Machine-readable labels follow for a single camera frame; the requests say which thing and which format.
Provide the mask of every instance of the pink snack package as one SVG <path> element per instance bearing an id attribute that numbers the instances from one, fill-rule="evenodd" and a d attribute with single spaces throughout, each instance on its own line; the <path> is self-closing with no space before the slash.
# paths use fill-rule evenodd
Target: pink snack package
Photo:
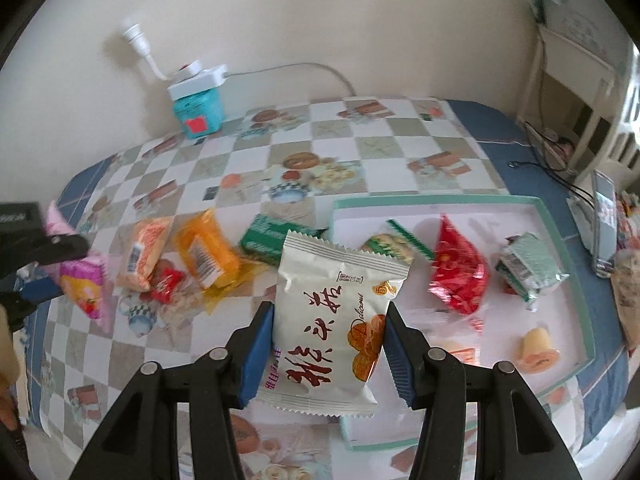
<path id="1" fill-rule="evenodd" d="M 46 232 L 49 236 L 73 235 L 76 232 L 52 202 L 47 211 Z M 107 280 L 107 257 L 89 250 L 85 258 L 43 266 L 71 301 L 93 319 L 101 329 L 110 324 L 110 284 Z"/>

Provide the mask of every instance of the green snack package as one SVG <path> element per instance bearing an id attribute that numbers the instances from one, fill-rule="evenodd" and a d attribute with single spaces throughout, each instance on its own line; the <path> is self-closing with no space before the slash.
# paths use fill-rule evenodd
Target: green snack package
<path id="1" fill-rule="evenodd" d="M 280 265 L 282 246 L 289 231 L 318 238 L 325 229 L 313 229 L 259 214 L 242 236 L 240 247 L 248 256 L 277 267 Z"/>
<path id="2" fill-rule="evenodd" d="M 511 288 L 525 301 L 527 308 L 533 305 L 546 290 L 552 290 L 569 277 L 562 272 L 544 242 L 533 233 L 507 238 L 509 245 L 500 252 L 495 269 Z"/>

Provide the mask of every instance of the wall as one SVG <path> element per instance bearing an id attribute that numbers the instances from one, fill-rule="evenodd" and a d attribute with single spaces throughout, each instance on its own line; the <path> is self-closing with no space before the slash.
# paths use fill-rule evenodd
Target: wall
<path id="1" fill-rule="evenodd" d="M 512 114 L 532 57 L 527 0 L 47 0 L 0 73 L 0 200 L 55 198 L 78 171 L 175 130 L 163 84 L 120 39 L 142 22 L 166 72 L 325 62 L 360 95 L 475 100 Z M 230 116 L 343 95 L 286 69 L 229 80 Z"/>

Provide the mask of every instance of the black cable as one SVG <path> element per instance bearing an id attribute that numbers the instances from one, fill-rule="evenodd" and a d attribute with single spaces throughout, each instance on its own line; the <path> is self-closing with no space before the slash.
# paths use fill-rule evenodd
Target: black cable
<path id="1" fill-rule="evenodd" d="M 531 150 L 531 153 L 533 153 L 533 157 L 536 159 L 535 162 L 527 162 L 527 161 L 522 161 L 522 160 L 512 160 L 509 163 L 510 168 L 518 168 L 520 166 L 536 166 L 538 168 L 540 168 L 541 170 L 543 170 L 549 177 L 551 177 L 551 179 L 555 180 L 558 184 L 560 184 L 561 186 L 563 186 L 565 189 L 567 189 L 569 192 L 573 193 L 575 196 L 583 199 L 585 202 L 587 202 L 588 204 L 590 204 L 592 207 L 593 205 L 591 204 L 590 200 L 593 201 L 593 196 L 588 193 L 587 191 L 583 190 L 581 187 L 578 186 L 574 186 L 574 184 L 571 184 L 570 182 L 566 181 L 564 178 L 562 178 L 561 176 L 559 176 L 557 173 L 561 172 L 561 171 L 567 171 L 567 167 L 566 167 L 566 163 L 564 164 L 564 168 L 552 168 L 551 165 L 548 163 L 548 160 L 546 158 L 546 149 L 543 146 L 543 150 L 545 151 L 544 156 L 544 161 L 546 163 L 543 164 L 540 159 L 538 158 L 538 153 L 533 145 L 531 136 L 530 136 L 530 131 L 529 128 L 531 128 L 532 130 L 536 131 L 536 133 L 543 139 L 543 142 L 546 142 L 549 145 L 553 145 L 553 146 L 557 146 L 557 147 L 561 147 L 561 143 L 558 140 L 552 140 L 549 137 L 547 137 L 545 135 L 545 117 L 544 117 L 544 112 L 543 112 L 543 105 L 542 105 L 542 97 L 543 97 L 543 89 L 544 89 L 544 82 L 545 82 L 545 74 L 546 74 L 546 62 L 547 62 L 547 58 L 546 58 L 546 43 L 544 38 L 542 37 L 542 33 L 540 33 L 540 28 L 538 28 L 538 37 L 540 39 L 540 43 L 542 45 L 542 62 L 541 62 L 541 66 L 540 66 L 540 84 L 538 85 L 538 115 L 540 117 L 540 125 L 542 128 L 542 133 L 538 132 L 529 122 L 525 121 L 525 134 L 527 136 L 527 140 L 529 141 L 529 149 Z"/>
<path id="2" fill-rule="evenodd" d="M 535 162 L 522 161 L 522 160 L 512 160 L 511 162 L 509 162 L 509 167 L 510 168 L 519 168 L 520 166 L 536 166 L 536 167 L 540 168 L 541 170 L 543 170 L 548 176 L 550 176 L 553 180 L 555 180 L 562 187 L 567 189 L 569 192 L 573 193 L 575 196 L 583 199 L 587 204 L 589 204 L 589 205 L 591 205 L 591 207 L 593 207 L 593 204 L 591 203 L 591 202 L 593 202 L 593 195 L 591 195 L 587 191 L 583 190 L 581 187 L 574 186 L 574 184 L 571 184 L 570 182 L 567 182 L 564 178 L 561 178 L 560 176 L 558 176 L 555 173 L 553 173 L 551 168 L 548 168 L 548 167 L 544 166 L 540 162 L 540 159 L 538 158 L 538 153 L 536 152 L 536 149 L 533 146 L 532 142 L 529 142 L 529 149 L 531 150 L 531 153 L 533 154 L 533 157 L 536 159 Z"/>

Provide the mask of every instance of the red wrapped candy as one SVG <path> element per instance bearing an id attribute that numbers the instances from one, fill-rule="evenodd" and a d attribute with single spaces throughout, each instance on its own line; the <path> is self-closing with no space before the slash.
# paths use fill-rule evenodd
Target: red wrapped candy
<path id="1" fill-rule="evenodd" d="M 472 314 L 489 283 L 489 268 L 476 247 L 442 215 L 435 271 L 429 290 L 461 314 Z"/>
<path id="2" fill-rule="evenodd" d="M 158 284 L 151 290 L 151 297 L 160 303 L 171 303 L 171 297 L 178 284 L 184 279 L 185 273 L 181 270 L 167 267 L 160 273 Z"/>

